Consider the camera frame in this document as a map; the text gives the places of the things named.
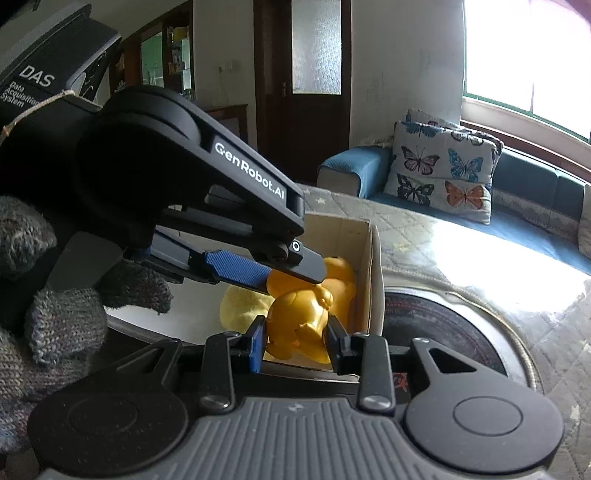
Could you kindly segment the grey knit gloved hand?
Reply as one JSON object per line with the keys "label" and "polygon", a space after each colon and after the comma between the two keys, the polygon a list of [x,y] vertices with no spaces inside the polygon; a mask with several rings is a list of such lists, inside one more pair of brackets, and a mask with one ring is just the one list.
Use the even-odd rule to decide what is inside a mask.
{"label": "grey knit gloved hand", "polygon": [[58,245],[43,216],[13,197],[1,199],[1,452],[28,448],[36,405],[85,377],[107,334],[106,311],[127,305],[163,314],[172,294],[156,272],[121,260],[97,286],[26,290],[23,279]]}

